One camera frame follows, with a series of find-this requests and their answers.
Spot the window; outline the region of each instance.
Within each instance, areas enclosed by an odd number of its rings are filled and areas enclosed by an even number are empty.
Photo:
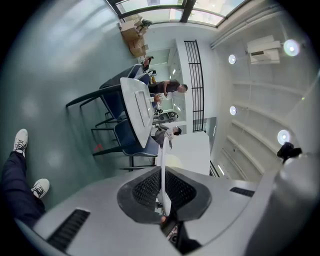
[[[107,0],[120,19],[138,15],[152,23],[182,22],[218,27],[250,0]]]

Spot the stack of cardboard boxes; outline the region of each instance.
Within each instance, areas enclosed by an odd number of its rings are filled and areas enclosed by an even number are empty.
[[[142,17],[139,16],[136,20],[119,23],[119,27],[124,40],[128,43],[130,52],[136,58],[146,55],[148,45],[145,44],[144,34],[148,27],[143,26]]]

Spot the ceiling air conditioning unit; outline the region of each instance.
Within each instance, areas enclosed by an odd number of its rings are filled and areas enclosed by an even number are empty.
[[[275,41],[272,35],[248,42],[247,51],[251,64],[280,63],[278,51],[280,47],[280,41]]]

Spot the shoelace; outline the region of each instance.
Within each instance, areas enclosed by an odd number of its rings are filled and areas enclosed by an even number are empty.
[[[25,150],[26,149],[26,144],[23,140],[18,139],[17,143],[14,145],[14,150]]]
[[[45,192],[42,186],[35,187],[33,191],[36,191],[39,197],[41,197],[42,194]]]

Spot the ceiling light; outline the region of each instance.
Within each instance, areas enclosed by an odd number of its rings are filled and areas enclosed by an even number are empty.
[[[230,107],[230,114],[234,116],[236,113],[237,113],[236,107],[235,106]]]
[[[235,64],[236,63],[236,56],[234,56],[233,54],[231,54],[230,56],[229,56],[229,63],[230,64]]]
[[[296,56],[300,52],[299,44],[295,40],[292,40],[292,39],[289,39],[284,42],[283,50],[289,56]]]
[[[218,164],[218,167],[219,167],[220,171],[222,172],[222,174],[225,175],[224,171],[221,169],[219,164]]]
[[[290,141],[290,133],[287,130],[281,130],[277,136],[278,142],[283,145]]]

